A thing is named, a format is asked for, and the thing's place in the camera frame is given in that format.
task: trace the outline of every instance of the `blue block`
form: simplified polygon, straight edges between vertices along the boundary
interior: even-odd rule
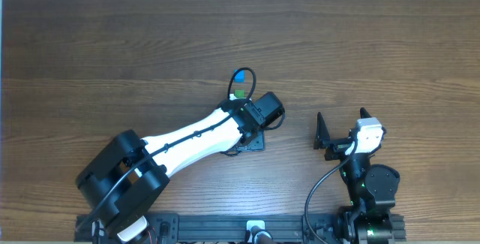
[[[235,76],[235,83],[243,83],[245,81],[245,71],[240,71],[236,76]]]

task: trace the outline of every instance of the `wooden tabletop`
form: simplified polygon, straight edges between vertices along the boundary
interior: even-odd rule
[[[366,107],[408,238],[480,239],[480,0],[4,0],[3,31],[4,240],[72,240],[90,211],[74,178],[109,140],[204,118],[243,66],[283,126],[177,173],[151,210],[300,215],[338,163],[313,150],[317,112],[345,137]],[[335,174],[310,208],[349,203]]]

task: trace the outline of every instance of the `green cube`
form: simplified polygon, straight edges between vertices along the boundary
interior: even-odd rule
[[[245,90],[235,90],[235,96],[237,98],[245,98]]]

